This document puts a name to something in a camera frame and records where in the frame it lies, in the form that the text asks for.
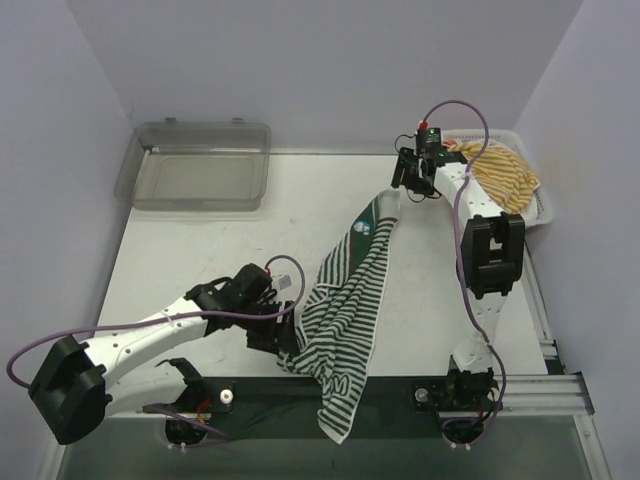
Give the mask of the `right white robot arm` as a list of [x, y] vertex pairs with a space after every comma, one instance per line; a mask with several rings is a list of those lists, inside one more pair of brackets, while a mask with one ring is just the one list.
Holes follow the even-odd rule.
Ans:
[[462, 154], [442, 147], [400, 148], [391, 186], [442, 197], [453, 208], [455, 269], [470, 320], [434, 394], [448, 409], [469, 409], [498, 388], [499, 362], [491, 348], [504, 304], [522, 275], [525, 222], [491, 200]]

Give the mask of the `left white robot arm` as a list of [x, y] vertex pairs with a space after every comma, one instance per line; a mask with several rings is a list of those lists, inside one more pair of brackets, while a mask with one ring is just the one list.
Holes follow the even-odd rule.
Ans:
[[187, 439], [208, 431], [199, 413], [227, 413], [233, 386], [215, 387], [174, 348], [238, 327], [249, 349], [296, 353], [296, 300], [282, 301], [268, 268], [249, 263], [233, 277], [198, 284], [140, 322], [105, 327], [78, 341], [61, 333], [28, 386], [28, 394], [61, 445], [78, 442], [106, 418], [142, 409], [187, 413]]

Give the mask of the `green white striped towel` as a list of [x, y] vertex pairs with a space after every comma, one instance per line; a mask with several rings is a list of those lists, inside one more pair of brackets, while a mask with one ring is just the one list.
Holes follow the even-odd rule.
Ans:
[[321, 388], [317, 423], [340, 445], [351, 433], [368, 379], [389, 270], [399, 192], [380, 192], [323, 259], [295, 327], [297, 354], [281, 353], [281, 370], [314, 378]]

